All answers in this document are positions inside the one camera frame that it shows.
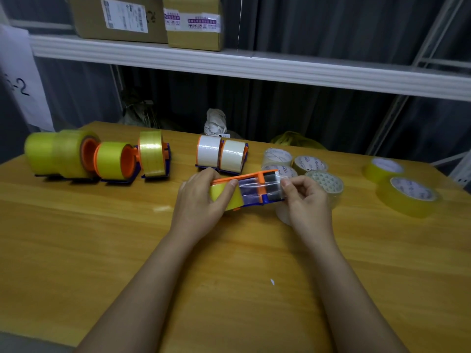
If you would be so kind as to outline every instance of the yellow bag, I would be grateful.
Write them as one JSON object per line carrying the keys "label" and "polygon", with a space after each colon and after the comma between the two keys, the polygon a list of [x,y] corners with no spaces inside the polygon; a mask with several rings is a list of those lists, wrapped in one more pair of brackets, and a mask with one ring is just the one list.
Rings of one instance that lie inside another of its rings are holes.
{"label": "yellow bag", "polygon": [[303,135],[294,131],[286,131],[284,134],[275,136],[273,139],[271,139],[270,143],[326,150],[326,148],[323,147],[321,143],[308,139],[307,137],[304,137]]}

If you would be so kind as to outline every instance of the white shelf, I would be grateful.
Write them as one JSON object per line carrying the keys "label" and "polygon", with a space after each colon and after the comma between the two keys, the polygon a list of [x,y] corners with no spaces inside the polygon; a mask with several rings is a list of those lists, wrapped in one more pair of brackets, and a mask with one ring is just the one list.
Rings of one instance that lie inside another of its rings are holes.
{"label": "white shelf", "polygon": [[30,41],[37,57],[471,101],[471,76],[405,66],[236,50],[194,51],[77,36],[31,35]]}

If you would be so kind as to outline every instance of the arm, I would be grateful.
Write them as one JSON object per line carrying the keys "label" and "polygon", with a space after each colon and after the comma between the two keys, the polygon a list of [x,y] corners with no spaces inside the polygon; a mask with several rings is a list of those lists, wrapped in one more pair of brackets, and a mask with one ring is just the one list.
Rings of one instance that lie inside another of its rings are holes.
{"label": "arm", "polygon": [[234,193],[231,181],[211,203],[209,186],[220,176],[208,168],[181,185],[168,234],[80,342],[78,353],[152,352],[181,267],[195,244],[221,218]]}
{"label": "arm", "polygon": [[313,258],[339,352],[408,352],[340,252],[327,193],[305,176],[282,181],[293,229]]}

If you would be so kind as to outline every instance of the table surface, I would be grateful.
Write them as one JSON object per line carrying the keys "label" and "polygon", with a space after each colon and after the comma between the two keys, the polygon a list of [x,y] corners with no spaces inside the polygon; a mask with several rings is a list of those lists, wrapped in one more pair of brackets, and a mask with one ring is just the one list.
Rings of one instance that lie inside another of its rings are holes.
{"label": "table surface", "polygon": [[[102,141],[137,143],[142,128],[95,122]],[[131,186],[34,177],[24,156],[0,166],[0,330],[77,345],[166,234],[180,184],[197,171],[195,134],[163,131],[170,178]],[[267,143],[249,141],[244,173]],[[443,197],[414,219],[382,204],[363,155],[285,147],[343,179],[335,237],[382,314],[412,352],[471,345],[471,196],[430,165],[399,161]],[[166,352],[333,349],[309,258],[273,206],[228,212],[181,273]]]}

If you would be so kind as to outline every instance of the hand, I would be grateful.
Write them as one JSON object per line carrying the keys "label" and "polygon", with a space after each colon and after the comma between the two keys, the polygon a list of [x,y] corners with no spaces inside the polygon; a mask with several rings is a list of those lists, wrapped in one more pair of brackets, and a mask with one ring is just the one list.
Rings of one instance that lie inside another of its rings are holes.
{"label": "hand", "polygon": [[218,178],[221,176],[214,169],[206,168],[181,184],[169,233],[194,245],[214,228],[239,183],[231,180],[213,202],[209,198],[209,186]]}
{"label": "hand", "polygon": [[293,229],[311,250],[337,246],[333,237],[332,210],[326,191],[313,179],[282,179]]}

